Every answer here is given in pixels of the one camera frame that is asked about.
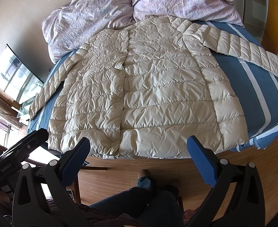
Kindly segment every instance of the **mattress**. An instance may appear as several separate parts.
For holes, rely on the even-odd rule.
[[[260,46],[243,27],[210,21],[194,22],[215,26]],[[46,82],[65,59],[75,53],[76,50],[59,60],[50,72]],[[230,84],[240,100],[247,123],[249,142],[238,145],[232,150],[241,151],[250,146],[265,149],[278,135],[278,78],[255,64],[219,54],[212,50],[211,53],[229,78]],[[48,128],[54,103],[62,88],[63,82],[47,104],[29,122],[28,133],[40,128]]]

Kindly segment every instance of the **jeans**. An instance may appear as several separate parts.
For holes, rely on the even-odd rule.
[[[178,193],[178,189],[173,186],[156,189],[156,182],[151,177],[141,177],[137,187],[89,207],[115,216],[126,213],[150,227],[183,227],[183,212],[176,201]]]

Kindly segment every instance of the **television screen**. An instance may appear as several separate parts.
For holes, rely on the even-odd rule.
[[[19,104],[39,93],[43,83],[6,45],[0,57],[0,88]]]

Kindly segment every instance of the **smartphone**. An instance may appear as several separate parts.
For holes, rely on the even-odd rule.
[[[69,194],[69,196],[72,200],[75,200],[73,191],[71,189],[67,189],[67,193]]]

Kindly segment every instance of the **floor plank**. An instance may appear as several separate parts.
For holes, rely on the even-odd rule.
[[[246,165],[253,161],[258,169],[264,191],[266,223],[278,211],[278,137],[265,150],[247,148],[242,152],[226,151],[217,155],[232,164]],[[102,160],[88,157],[91,166],[106,166],[107,171],[80,171],[79,185],[82,203],[92,204],[137,185],[137,175],[141,169],[149,169],[157,184],[162,186],[170,180],[181,181],[180,195],[184,209],[196,209],[207,196],[210,187],[206,185],[192,159],[116,159]],[[221,217],[232,197],[231,186],[215,218]]]

